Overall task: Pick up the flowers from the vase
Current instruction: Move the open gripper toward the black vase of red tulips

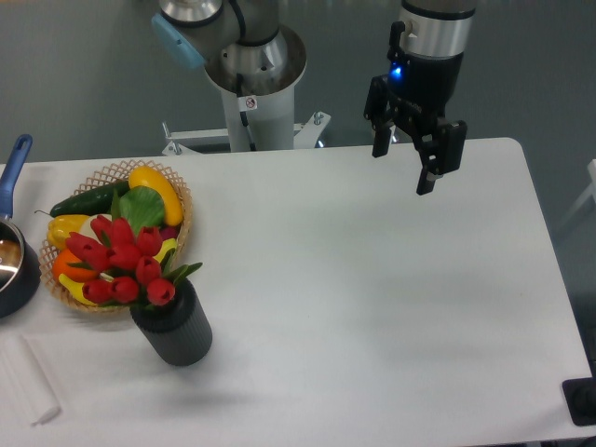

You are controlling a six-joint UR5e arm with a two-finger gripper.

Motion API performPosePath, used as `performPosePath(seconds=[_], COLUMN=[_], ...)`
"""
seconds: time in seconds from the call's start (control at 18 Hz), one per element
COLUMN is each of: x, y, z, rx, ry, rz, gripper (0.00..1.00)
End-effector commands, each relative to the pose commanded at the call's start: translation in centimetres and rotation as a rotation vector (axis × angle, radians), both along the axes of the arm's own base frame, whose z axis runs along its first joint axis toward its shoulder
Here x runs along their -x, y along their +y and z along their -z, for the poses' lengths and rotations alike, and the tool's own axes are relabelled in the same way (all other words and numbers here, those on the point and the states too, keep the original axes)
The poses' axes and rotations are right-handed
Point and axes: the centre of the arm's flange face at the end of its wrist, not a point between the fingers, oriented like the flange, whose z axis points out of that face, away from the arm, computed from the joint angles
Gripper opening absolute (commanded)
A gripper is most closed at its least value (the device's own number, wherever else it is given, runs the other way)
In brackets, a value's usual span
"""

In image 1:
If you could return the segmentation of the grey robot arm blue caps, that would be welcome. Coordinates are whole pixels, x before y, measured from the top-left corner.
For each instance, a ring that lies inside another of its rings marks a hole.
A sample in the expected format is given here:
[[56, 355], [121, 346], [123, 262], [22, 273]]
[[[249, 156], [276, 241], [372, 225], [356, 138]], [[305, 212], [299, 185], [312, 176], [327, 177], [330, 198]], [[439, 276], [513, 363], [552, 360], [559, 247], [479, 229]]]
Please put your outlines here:
[[[389, 69], [369, 87], [363, 115], [374, 133], [372, 155], [386, 155], [394, 129], [408, 135], [422, 165], [419, 195], [460, 167], [467, 125], [447, 120], [445, 107], [475, 10], [472, 1], [402, 2], [388, 39]], [[163, 1], [152, 27], [174, 60], [203, 68], [220, 90], [233, 151], [298, 147], [294, 88], [305, 45], [280, 22], [277, 2]]]

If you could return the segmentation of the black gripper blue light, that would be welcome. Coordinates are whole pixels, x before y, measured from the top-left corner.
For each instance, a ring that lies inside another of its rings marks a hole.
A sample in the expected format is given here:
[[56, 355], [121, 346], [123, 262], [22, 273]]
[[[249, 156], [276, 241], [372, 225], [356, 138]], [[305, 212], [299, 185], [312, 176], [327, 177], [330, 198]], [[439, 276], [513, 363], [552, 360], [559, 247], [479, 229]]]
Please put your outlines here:
[[435, 181], [460, 168], [467, 123], [444, 120], [464, 57], [461, 20], [399, 20], [391, 25], [388, 75], [372, 78], [363, 116], [374, 133], [372, 156], [388, 153], [396, 127], [415, 140], [422, 168], [416, 193], [433, 191]]

